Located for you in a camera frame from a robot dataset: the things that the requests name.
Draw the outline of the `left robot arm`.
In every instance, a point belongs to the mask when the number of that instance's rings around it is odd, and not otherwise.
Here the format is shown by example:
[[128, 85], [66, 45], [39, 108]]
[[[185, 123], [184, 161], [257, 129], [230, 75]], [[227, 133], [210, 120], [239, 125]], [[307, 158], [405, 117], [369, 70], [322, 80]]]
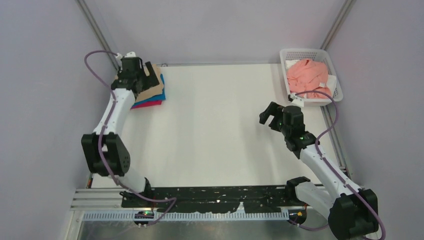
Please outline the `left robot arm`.
[[150, 62], [129, 52], [120, 58], [116, 79], [106, 84], [110, 92], [109, 102], [98, 125], [92, 133], [81, 138], [83, 153], [89, 171], [101, 177], [110, 177], [113, 182], [134, 194], [141, 207], [153, 202], [146, 177], [131, 167], [131, 157], [120, 135], [124, 123], [136, 98], [149, 87], [160, 83]]

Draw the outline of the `beige t shirt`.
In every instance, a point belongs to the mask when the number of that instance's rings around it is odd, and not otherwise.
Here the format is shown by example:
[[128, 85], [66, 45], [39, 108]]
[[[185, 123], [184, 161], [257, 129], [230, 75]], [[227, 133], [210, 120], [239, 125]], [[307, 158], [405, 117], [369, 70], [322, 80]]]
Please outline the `beige t shirt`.
[[165, 87], [160, 69], [147, 61], [145, 63], [123, 63], [111, 84], [111, 89], [129, 90], [135, 97], [134, 104], [138, 105], [162, 95]]

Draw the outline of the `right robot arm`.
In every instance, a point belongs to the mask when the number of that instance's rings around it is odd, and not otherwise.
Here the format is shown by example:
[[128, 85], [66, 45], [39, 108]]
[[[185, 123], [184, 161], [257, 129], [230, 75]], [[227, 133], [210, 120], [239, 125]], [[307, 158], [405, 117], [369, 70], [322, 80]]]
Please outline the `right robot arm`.
[[338, 240], [365, 237], [383, 228], [378, 221], [378, 198], [371, 189], [363, 189], [327, 159], [320, 141], [304, 124], [300, 107], [270, 102], [259, 114], [259, 123], [284, 136], [287, 149], [302, 161], [319, 179], [318, 188], [307, 177], [296, 177], [286, 183], [284, 196], [291, 205], [301, 202], [311, 206], [327, 219], [327, 225]]

